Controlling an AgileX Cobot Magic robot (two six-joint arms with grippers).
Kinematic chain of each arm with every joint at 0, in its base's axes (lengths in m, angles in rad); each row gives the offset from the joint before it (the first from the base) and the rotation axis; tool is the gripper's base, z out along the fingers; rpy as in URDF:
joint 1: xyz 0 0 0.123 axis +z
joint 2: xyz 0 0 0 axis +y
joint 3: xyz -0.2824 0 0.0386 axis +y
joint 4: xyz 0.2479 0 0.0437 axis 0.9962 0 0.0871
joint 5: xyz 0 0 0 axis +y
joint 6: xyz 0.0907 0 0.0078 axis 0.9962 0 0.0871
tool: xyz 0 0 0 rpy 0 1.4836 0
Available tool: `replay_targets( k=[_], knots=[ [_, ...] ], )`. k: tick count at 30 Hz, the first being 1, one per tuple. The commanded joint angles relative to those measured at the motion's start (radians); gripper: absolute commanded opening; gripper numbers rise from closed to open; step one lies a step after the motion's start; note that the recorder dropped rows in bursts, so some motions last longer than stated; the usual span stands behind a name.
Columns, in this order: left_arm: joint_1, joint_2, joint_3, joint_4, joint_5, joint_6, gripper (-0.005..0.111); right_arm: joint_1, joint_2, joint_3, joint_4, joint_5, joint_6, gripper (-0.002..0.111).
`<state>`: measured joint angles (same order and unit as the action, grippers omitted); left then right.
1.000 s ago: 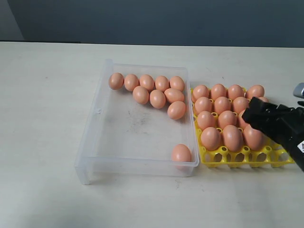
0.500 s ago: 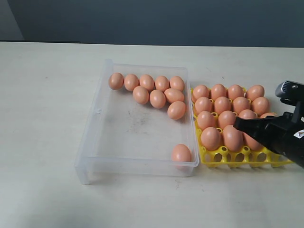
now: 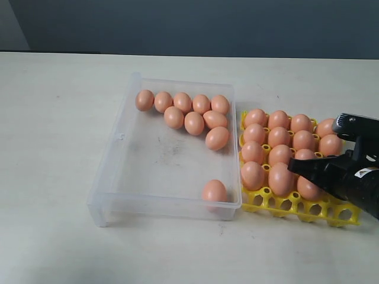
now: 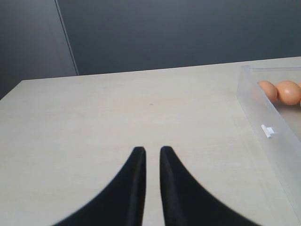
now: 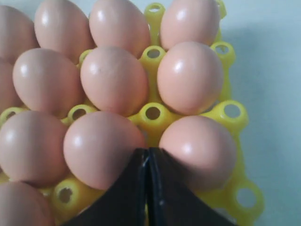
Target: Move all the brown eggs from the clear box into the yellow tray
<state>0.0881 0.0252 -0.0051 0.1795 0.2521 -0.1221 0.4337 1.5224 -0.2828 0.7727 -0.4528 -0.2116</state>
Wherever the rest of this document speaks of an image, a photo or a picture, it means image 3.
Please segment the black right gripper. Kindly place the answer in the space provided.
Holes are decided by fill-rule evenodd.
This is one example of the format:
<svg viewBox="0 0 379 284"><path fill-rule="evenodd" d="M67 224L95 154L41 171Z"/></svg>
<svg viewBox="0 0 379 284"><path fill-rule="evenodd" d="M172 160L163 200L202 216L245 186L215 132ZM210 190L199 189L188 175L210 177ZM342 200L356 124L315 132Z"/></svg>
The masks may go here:
<svg viewBox="0 0 379 284"><path fill-rule="evenodd" d="M291 158L288 170L308 180L322 174L322 188L327 193L378 218L378 154L364 153L356 157L348 150L343 155L327 158Z"/></svg>

